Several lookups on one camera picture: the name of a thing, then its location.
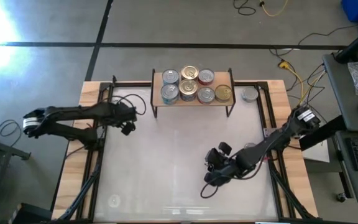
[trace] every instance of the wooden table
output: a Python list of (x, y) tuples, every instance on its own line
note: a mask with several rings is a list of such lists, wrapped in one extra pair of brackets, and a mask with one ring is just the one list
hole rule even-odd
[[(291, 112), (290, 104), (288, 102), (287, 93), (283, 80), (258, 80), (260, 82), (268, 82), (270, 98), (272, 101), (273, 112), (278, 127), (281, 127), (288, 118)], [(99, 86), (101, 82), (84, 82), (80, 97), (80, 105), (91, 106), (97, 103), (99, 95)], [(266, 107), (264, 97), (262, 97), (262, 104)], [(73, 126), (76, 128), (87, 128), (92, 124), (92, 120), (75, 121)], [(293, 140), (292, 146), (299, 147), (299, 142)], [(72, 141), (68, 145), (67, 153), (74, 151), (81, 147), (79, 141)], [(53, 209), (53, 218), (58, 218), (71, 205), (78, 192), (81, 189), (81, 183), (84, 174), (84, 167), (86, 161), (86, 150), (80, 150), (72, 154), (63, 165), (63, 172), (58, 186), (58, 193)], [(288, 180), (293, 193), (303, 206), (314, 216), (318, 216), (316, 205), (314, 203), (313, 193), (311, 191), (308, 174), (306, 172), (305, 162), (303, 160), (302, 152), (299, 149), (286, 148), (284, 150), (284, 161), (287, 170)], [(85, 198), (84, 218), (88, 215), (89, 200), (91, 190), (88, 191)], [(288, 208), (286, 206), (286, 199), (284, 193), (280, 189), (280, 198), (282, 200), (283, 214), (288, 217)]]

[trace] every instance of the wooden board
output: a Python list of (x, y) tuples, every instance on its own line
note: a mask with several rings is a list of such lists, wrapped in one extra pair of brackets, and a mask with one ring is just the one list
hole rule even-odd
[[(287, 93), (283, 80), (243, 80), (242, 82), (268, 82), (270, 98), (272, 101), (273, 111), (277, 126), (282, 126), (291, 112)], [(100, 82), (84, 82), (81, 93), (80, 105), (90, 106), (97, 102)], [(267, 112), (267, 107), (264, 102), (264, 111)], [(74, 127), (86, 128), (90, 121), (81, 120), (75, 121)], [(299, 142), (291, 141), (292, 146), (299, 147)], [(81, 144), (78, 141), (69, 143), (68, 152), (71, 152)], [(288, 174), (290, 187), (302, 205), (314, 216), (318, 216), (316, 205), (314, 203), (313, 193), (311, 191), (308, 173), (306, 171), (305, 162), (303, 160), (302, 152), (298, 149), (286, 148), (284, 151), (284, 161)], [(81, 182), (86, 162), (86, 151), (80, 150), (71, 155), (64, 163), (62, 178), (58, 186), (58, 194), (53, 209), (53, 218), (58, 218), (71, 205), (78, 192), (81, 189)], [(284, 209), (284, 214), (288, 216), (288, 208), (286, 208), (285, 196), (280, 191), (280, 198)], [(88, 214), (88, 206), (84, 208), (84, 217)]]
[[(198, 82), (197, 84), (198, 84), (198, 89), (204, 87), (204, 85), (201, 85)], [(215, 88), (218, 85), (227, 85), (232, 88), (229, 72), (215, 72), (214, 82), (212, 82), (212, 84), (208, 85), (207, 87), (210, 87), (211, 89), (215, 90)], [(174, 105), (166, 105), (162, 101), (162, 97), (161, 97), (162, 87), (163, 87), (162, 73), (156, 72), (154, 73), (154, 82), (153, 82), (153, 106), (231, 106), (234, 103), (233, 96), (231, 96), (229, 101), (225, 103), (221, 103), (217, 100), (214, 100), (212, 101), (212, 103), (208, 105), (204, 105), (200, 103), (197, 99), (187, 102), (179, 97), (179, 100)]]

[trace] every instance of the canned food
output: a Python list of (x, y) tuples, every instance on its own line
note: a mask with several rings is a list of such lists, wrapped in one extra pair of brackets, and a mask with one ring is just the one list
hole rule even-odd
[(162, 73), (162, 81), (164, 85), (166, 84), (179, 85), (179, 73), (174, 69), (167, 69)]
[(254, 102), (258, 98), (258, 91), (253, 86), (247, 86), (241, 93), (241, 97), (248, 103)]
[(210, 87), (202, 87), (197, 92), (197, 98), (202, 104), (210, 104), (215, 99), (215, 92)]
[(215, 73), (209, 69), (202, 69), (198, 72), (198, 81), (202, 85), (210, 85), (214, 81)]
[(184, 101), (193, 101), (196, 98), (198, 85), (194, 80), (182, 80), (179, 83), (180, 97)]
[(180, 73), (183, 79), (196, 80), (198, 76), (198, 69), (194, 66), (186, 66)]
[(165, 85), (161, 88), (161, 97), (166, 105), (175, 104), (179, 99), (179, 88), (173, 84)]
[(225, 103), (230, 100), (232, 95), (231, 88), (227, 85), (218, 85), (215, 89), (215, 99), (221, 103)]

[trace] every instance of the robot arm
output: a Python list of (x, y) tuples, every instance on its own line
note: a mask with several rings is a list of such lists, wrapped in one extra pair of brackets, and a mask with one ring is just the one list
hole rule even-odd
[(255, 169), (256, 164), (269, 150), (283, 151), (290, 143), (291, 137), (312, 133), (319, 128), (320, 120), (305, 106), (292, 110), (287, 122), (275, 130), (269, 137), (254, 147), (241, 149), (227, 157), (231, 148), (224, 142), (219, 145), (222, 152), (215, 148), (205, 158), (208, 173), (204, 181), (212, 186), (222, 186), (233, 177), (242, 178)]
[(100, 125), (122, 128), (122, 133), (128, 135), (135, 130), (136, 108), (128, 107), (122, 102), (100, 102), (93, 106), (54, 107), (36, 109), (24, 116), (23, 130), (28, 137), (38, 138), (43, 134), (52, 134), (67, 138), (78, 139), (85, 148), (94, 146), (98, 141), (94, 128), (78, 129), (57, 121), (76, 119), (93, 119)]

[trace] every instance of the gray floor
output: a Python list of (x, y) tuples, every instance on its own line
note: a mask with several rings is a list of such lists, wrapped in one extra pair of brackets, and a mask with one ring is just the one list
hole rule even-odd
[[(0, 42), (94, 42), (107, 0), (0, 0)], [(253, 16), (240, 16), (232, 1), (223, 0), (115, 0), (103, 42), (174, 42), (297, 44), (310, 32), (330, 32), (349, 26), (340, 0), (289, 1), (281, 16), (267, 17), (258, 1)], [(267, 2), (280, 9), (283, 0)], [(358, 28), (340, 30), (329, 37), (313, 36), (303, 44), (344, 45), (358, 36)], [(0, 47), (0, 123), (22, 122), (26, 113), (44, 106), (77, 105), (92, 48)], [(285, 56), (306, 78), (320, 63), (324, 50), (294, 50)], [(184, 65), (227, 70), (235, 79), (283, 79), (291, 73), (277, 68), (280, 60), (268, 50), (216, 49), (119, 49), (101, 48), (92, 80), (150, 80), (151, 71), (180, 69)], [(311, 103), (326, 119), (339, 114), (329, 80)], [(299, 96), (297, 86), (290, 92)], [(292, 106), (296, 99), (290, 98)], [(0, 139), (9, 144), (12, 139)], [(29, 161), (13, 159), (0, 190), (0, 218), (7, 218), (19, 202), (49, 209), (55, 193), (67, 141), (53, 136), (29, 139), (17, 147), (32, 153)], [(339, 178), (312, 173), (310, 181), (319, 214), (329, 220), (358, 222), (354, 200), (335, 202), (331, 195), (342, 191)]]

